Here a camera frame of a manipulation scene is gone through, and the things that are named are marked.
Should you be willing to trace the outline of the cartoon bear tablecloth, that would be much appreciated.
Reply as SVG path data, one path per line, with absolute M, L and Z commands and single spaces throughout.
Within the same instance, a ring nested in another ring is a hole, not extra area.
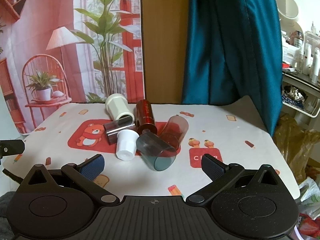
M 4 167 L 24 178 L 36 164 L 58 169 L 100 154 L 104 170 L 94 182 L 119 198 L 187 197 L 210 183 L 203 171 L 209 154 L 249 170 L 271 165 L 292 197 L 299 197 L 294 175 L 249 97 L 222 107 L 153 105 L 152 112 L 157 134 L 132 139 L 132 131 L 125 130 L 111 144 L 105 132 L 111 118 L 104 105 L 67 104 L 39 124 L 24 140 L 24 152 L 7 158 Z

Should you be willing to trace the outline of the white plastic cup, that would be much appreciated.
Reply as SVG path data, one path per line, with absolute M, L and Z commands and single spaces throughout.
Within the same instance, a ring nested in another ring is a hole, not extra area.
M 131 129 L 124 129 L 117 134 L 116 157 L 122 161 L 131 161 L 136 154 L 136 141 L 139 134 Z

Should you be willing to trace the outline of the reddish-brown translucent cup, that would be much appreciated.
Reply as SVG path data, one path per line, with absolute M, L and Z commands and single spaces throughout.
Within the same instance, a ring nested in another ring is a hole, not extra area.
M 178 150 L 188 129 L 189 124 L 187 120 L 179 115 L 175 115 L 168 120 L 159 137 L 175 148 L 175 150 Z

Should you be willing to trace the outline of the white round mirror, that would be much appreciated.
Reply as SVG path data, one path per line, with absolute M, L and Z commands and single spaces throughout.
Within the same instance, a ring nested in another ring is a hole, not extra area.
M 299 9 L 295 0 L 276 0 L 280 18 L 295 20 L 298 17 Z

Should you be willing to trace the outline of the yellow plastic bag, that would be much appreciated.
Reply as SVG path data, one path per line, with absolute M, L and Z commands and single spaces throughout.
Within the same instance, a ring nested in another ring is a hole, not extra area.
M 291 169 L 296 182 L 306 179 L 305 168 L 313 147 L 319 143 L 319 131 L 303 130 L 289 114 L 282 114 L 277 122 L 273 141 Z

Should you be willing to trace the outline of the teal curtain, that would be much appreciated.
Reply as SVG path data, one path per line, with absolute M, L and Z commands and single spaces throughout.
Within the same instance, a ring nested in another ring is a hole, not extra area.
M 249 96 L 273 134 L 282 58 L 276 0 L 189 0 L 184 104 L 224 106 Z

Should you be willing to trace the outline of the printed room backdrop cloth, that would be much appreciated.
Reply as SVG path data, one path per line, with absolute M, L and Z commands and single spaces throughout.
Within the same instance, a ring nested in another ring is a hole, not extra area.
M 140 0 L 1 0 L 1 90 L 17 131 L 65 103 L 144 98 Z

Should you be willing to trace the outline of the white storage shelf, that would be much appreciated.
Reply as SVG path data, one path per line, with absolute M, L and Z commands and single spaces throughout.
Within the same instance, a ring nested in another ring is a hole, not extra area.
M 283 105 L 310 118 L 319 115 L 319 35 L 296 20 L 280 19 L 283 45 Z

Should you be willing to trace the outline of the dark brown translucent cup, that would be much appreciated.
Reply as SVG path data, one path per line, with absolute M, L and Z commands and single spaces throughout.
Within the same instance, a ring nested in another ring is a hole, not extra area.
M 105 129 L 107 142 L 110 145 L 113 145 L 117 142 L 117 135 L 120 131 L 125 129 L 131 129 L 136 131 L 136 125 L 131 116 L 125 116 L 118 120 L 108 122 L 106 124 L 103 124 L 103 127 Z

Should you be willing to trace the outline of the red metallic tumbler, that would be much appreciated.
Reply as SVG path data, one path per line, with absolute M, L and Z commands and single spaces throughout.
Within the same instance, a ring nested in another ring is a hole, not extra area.
M 148 100 L 140 100 L 136 104 L 136 128 L 139 135 L 146 132 L 157 134 L 157 127 L 151 104 Z

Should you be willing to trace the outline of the grey-blue translucent cup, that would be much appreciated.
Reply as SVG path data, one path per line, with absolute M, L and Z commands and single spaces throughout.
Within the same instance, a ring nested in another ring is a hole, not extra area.
M 147 132 L 137 139 L 137 150 L 155 171 L 164 171 L 176 159 L 177 151 L 157 135 Z

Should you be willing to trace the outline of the cream faceted cup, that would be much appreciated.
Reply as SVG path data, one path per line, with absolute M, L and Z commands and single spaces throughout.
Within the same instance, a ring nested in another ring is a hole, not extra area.
M 111 94 L 105 101 L 106 111 L 113 121 L 130 116 L 132 122 L 135 120 L 133 112 L 129 109 L 129 104 L 122 94 Z

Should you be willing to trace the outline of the strawberry print bag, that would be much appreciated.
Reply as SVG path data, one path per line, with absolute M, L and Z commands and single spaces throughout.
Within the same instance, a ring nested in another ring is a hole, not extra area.
M 297 229 L 302 239 L 319 239 L 319 184 L 308 177 L 300 185 Z

